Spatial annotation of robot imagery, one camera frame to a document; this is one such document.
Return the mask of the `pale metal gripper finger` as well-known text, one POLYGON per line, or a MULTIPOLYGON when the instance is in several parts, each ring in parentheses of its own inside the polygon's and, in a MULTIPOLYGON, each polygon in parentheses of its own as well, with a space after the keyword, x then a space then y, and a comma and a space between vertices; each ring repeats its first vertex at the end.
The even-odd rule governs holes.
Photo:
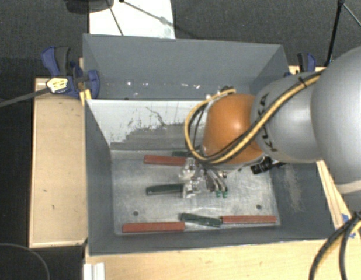
POLYGON ((182 166, 182 169, 179 174, 179 178, 182 181, 190 181, 195 175, 196 169, 196 160, 194 158, 186 158, 185 164, 182 166))
POLYGON ((191 198, 197 194, 200 194, 200 187, 198 182, 187 181, 184 183, 182 197, 191 198))

